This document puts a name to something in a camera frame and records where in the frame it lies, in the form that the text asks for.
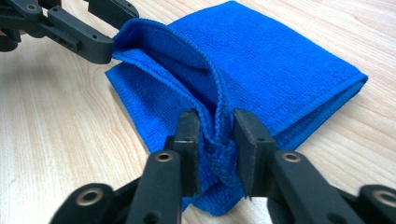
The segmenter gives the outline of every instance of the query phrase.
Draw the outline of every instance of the fabric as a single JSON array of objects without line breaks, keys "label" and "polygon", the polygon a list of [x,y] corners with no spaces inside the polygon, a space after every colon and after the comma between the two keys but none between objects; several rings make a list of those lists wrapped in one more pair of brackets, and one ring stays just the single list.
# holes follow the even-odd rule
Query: fabric
[{"label": "fabric", "polygon": [[107,77],[150,152],[176,132],[178,115],[201,120],[202,198],[215,216],[243,196],[231,139],[236,107],[255,113],[280,149],[296,149],[367,80],[357,68],[287,26],[236,2],[169,25],[133,19],[114,38],[122,63]]}]

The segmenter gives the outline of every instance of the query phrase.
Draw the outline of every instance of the towel fold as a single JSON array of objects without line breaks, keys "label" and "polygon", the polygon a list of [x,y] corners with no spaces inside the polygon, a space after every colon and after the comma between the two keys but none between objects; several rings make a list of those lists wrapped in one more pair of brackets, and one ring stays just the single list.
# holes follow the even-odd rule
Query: towel fold
[{"label": "towel fold", "polygon": [[296,149],[364,85],[367,76],[287,26],[236,2],[169,25],[133,19],[114,38],[121,60],[106,74],[150,152],[174,135],[178,115],[201,120],[202,198],[215,216],[243,196],[232,141],[236,107],[255,113],[279,149]]}]

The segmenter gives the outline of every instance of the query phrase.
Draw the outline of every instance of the wood grain surface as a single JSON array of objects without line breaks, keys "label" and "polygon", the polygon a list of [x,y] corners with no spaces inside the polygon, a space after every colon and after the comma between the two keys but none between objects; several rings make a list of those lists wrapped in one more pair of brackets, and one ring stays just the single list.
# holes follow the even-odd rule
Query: wood grain surface
[{"label": "wood grain surface", "polygon": [[[141,17],[169,23],[224,1],[132,2]],[[333,185],[396,189],[396,2],[245,0],[369,76],[362,91],[299,147]],[[102,33],[117,31],[64,8]],[[22,37],[0,53],[0,223],[48,223],[74,189],[117,189],[142,173],[148,153],[104,72],[48,38]],[[222,217],[189,207],[183,223],[271,223],[264,199],[242,200]]]}]

